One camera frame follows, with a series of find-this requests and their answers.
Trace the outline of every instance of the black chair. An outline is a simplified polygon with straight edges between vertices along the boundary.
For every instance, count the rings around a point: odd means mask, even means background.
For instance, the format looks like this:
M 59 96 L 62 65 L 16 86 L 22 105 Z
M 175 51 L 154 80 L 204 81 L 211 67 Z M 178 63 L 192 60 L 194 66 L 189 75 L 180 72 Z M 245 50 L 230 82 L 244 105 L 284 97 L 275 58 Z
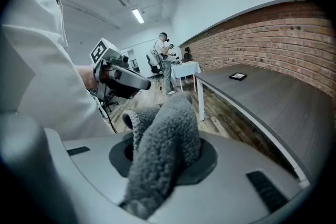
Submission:
M 189 47 L 186 47 L 186 48 L 184 49 L 184 51 L 186 51 L 186 53 L 184 54 L 182 61 L 183 61 L 183 62 L 189 62 L 189 61 L 192 61 L 192 60 L 191 60 L 191 54 L 190 54 L 190 52 L 189 52 Z
M 161 70 L 160 68 L 156 67 L 156 66 L 152 66 L 152 64 L 151 64 L 151 62 L 150 62 L 150 59 L 149 59 L 148 55 L 146 55 L 146 57 L 147 57 L 147 60 L 148 60 L 148 64 L 149 64 L 149 66 L 150 66 L 151 69 L 152 69 L 152 73 L 156 73 L 157 75 L 159 75 L 160 72 L 162 72 L 162 70 Z

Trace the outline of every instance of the human hand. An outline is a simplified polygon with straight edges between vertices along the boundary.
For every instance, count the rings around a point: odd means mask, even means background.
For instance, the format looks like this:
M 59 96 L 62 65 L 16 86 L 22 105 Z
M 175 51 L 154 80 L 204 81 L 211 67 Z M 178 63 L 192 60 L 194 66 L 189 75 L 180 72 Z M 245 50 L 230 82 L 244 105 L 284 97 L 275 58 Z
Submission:
M 93 77 L 93 68 L 91 66 L 76 66 L 77 72 L 80 75 L 87 89 L 97 89 L 98 82 Z
M 109 72 L 111 71 L 111 66 L 102 65 L 99 80 L 102 83 L 106 83 L 110 79 Z

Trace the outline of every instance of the fluorescent light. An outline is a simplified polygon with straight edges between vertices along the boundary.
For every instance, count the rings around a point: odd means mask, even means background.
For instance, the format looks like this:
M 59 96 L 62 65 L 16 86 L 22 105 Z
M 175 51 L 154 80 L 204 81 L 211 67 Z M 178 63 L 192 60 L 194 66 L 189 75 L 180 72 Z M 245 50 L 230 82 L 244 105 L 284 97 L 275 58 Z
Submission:
M 135 17 L 138 19 L 138 21 L 139 21 L 140 24 L 143 24 L 143 23 L 144 23 L 144 21 L 143 21 L 141 15 L 140 15 L 140 12 L 138 11 L 138 9 L 134 9 L 134 10 L 132 10 L 132 13 L 133 13 L 133 14 L 135 15 Z

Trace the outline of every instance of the gray towel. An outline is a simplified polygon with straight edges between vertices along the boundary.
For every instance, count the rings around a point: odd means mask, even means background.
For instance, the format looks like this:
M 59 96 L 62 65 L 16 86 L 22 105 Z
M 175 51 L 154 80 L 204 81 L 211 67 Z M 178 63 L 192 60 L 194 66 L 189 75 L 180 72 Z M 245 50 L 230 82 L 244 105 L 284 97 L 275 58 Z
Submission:
M 157 104 L 150 108 L 126 110 L 122 116 L 126 126 L 133 130 L 133 155 L 138 151 L 144 131 L 152 124 L 161 106 L 162 105 Z
M 163 104 L 142 135 L 120 206 L 147 219 L 167 199 L 179 172 L 198 160 L 200 148 L 191 96 L 176 93 Z

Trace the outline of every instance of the white table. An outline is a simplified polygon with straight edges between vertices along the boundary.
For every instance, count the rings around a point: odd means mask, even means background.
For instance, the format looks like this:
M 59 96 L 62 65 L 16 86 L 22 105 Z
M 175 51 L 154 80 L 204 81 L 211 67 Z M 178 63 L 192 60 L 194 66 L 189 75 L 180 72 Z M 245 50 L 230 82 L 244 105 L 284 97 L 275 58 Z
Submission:
M 186 76 L 193 75 L 194 77 L 194 90 L 196 92 L 196 84 L 195 84 L 195 74 L 196 73 L 201 73 L 201 68 L 198 62 L 185 62 L 180 65 L 173 66 L 172 65 L 172 79 L 175 80 L 177 78 L 180 79 L 180 86 L 181 90 L 183 91 L 182 88 L 182 82 L 181 78 L 185 77 L 185 82 L 187 83 L 187 78 Z

